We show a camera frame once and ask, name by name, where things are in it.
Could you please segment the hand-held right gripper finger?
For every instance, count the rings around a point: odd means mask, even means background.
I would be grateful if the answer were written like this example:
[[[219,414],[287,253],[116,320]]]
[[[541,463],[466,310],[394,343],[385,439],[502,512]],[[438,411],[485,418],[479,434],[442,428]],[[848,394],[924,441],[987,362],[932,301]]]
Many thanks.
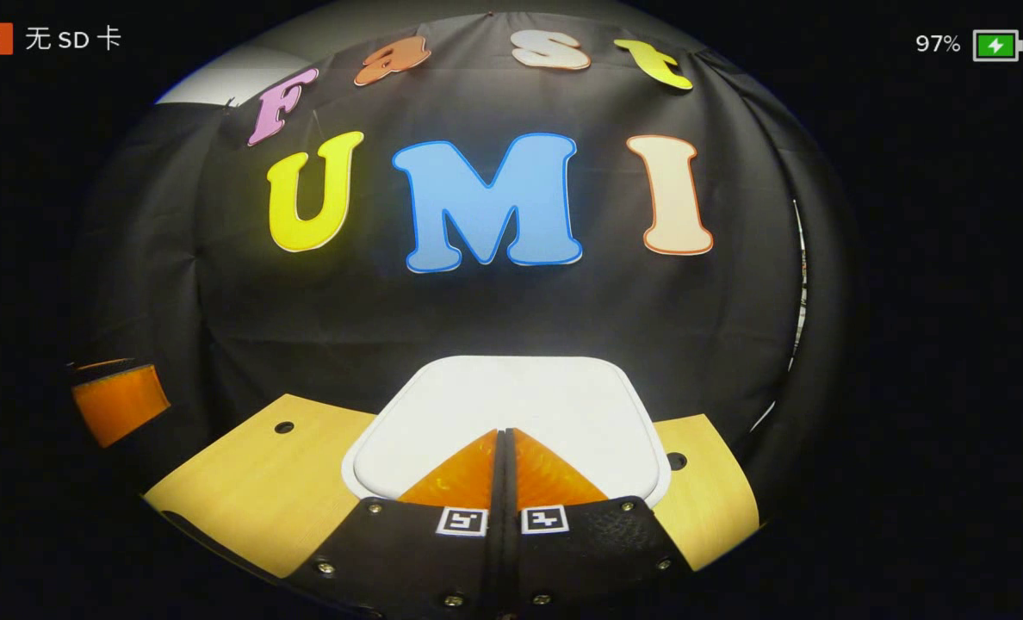
[[[609,498],[522,429],[509,431],[514,515],[505,585],[522,620],[616,617],[669,593],[691,566],[644,499]]]
[[[368,497],[284,580],[350,620],[492,620],[506,585],[506,435],[493,429],[449,462],[469,464],[460,499]]]

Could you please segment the wooden desktop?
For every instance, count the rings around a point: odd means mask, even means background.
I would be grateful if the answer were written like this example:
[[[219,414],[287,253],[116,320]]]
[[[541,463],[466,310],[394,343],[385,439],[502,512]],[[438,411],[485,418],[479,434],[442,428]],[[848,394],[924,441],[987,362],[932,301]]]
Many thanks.
[[[252,567],[284,578],[357,506],[342,461],[373,413],[283,395],[167,474],[145,493]],[[275,433],[294,420],[294,430]],[[760,528],[732,451],[704,415],[654,424],[662,447],[687,456],[654,514],[694,570]]]

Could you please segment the black backdrop cloth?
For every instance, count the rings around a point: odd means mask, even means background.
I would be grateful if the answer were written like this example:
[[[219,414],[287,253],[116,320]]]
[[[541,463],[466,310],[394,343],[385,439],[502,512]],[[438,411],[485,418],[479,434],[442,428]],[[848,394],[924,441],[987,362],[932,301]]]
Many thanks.
[[[851,342],[851,220],[763,84],[674,28],[304,15],[194,71],[108,158],[71,265],[79,366],[151,364],[142,483],[275,397],[377,412],[452,356],[594,357],[704,413],[790,505]]]

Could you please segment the white desktop garbage bin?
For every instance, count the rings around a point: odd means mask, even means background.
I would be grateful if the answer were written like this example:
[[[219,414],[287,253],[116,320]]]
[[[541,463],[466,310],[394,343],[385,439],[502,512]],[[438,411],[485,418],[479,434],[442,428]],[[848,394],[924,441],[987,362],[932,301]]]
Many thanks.
[[[342,461],[357,497],[397,499],[493,429],[520,429],[606,497],[654,506],[672,467],[632,381],[586,356],[449,356],[402,386]]]

